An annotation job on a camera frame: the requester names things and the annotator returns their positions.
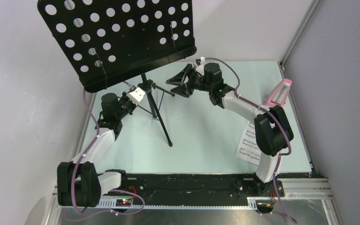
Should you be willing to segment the black perforated music stand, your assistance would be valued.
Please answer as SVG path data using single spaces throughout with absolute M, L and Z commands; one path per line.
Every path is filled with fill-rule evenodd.
M 196 53 L 190 0 L 39 0 L 84 89 L 96 93 Z

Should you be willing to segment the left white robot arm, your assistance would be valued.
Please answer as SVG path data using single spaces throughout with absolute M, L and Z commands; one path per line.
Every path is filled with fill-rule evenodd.
M 92 141 L 69 162 L 61 162 L 57 167 L 57 196 L 60 206 L 96 207 L 101 196 L 111 191 L 124 195 L 131 189 L 125 170 L 108 169 L 98 173 L 96 164 L 118 138 L 122 129 L 121 120 L 132 114 L 137 104 L 125 92 L 120 97 L 108 93 L 101 100 L 99 117 L 91 116 L 96 131 Z

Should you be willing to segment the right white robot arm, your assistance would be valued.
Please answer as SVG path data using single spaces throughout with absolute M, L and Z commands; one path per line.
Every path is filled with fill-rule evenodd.
M 258 105 L 237 93 L 226 84 L 219 64 L 207 63 L 199 66 L 187 64 L 178 74 L 166 80 L 173 85 L 171 92 L 182 97 L 190 97 L 194 90 L 205 91 L 211 103 L 232 111 L 255 127 L 255 140 L 262 152 L 256 170 L 254 191 L 265 196 L 272 190 L 271 181 L 277 175 L 280 157 L 284 149 L 291 153 L 290 141 L 294 138 L 292 128 L 283 107 Z

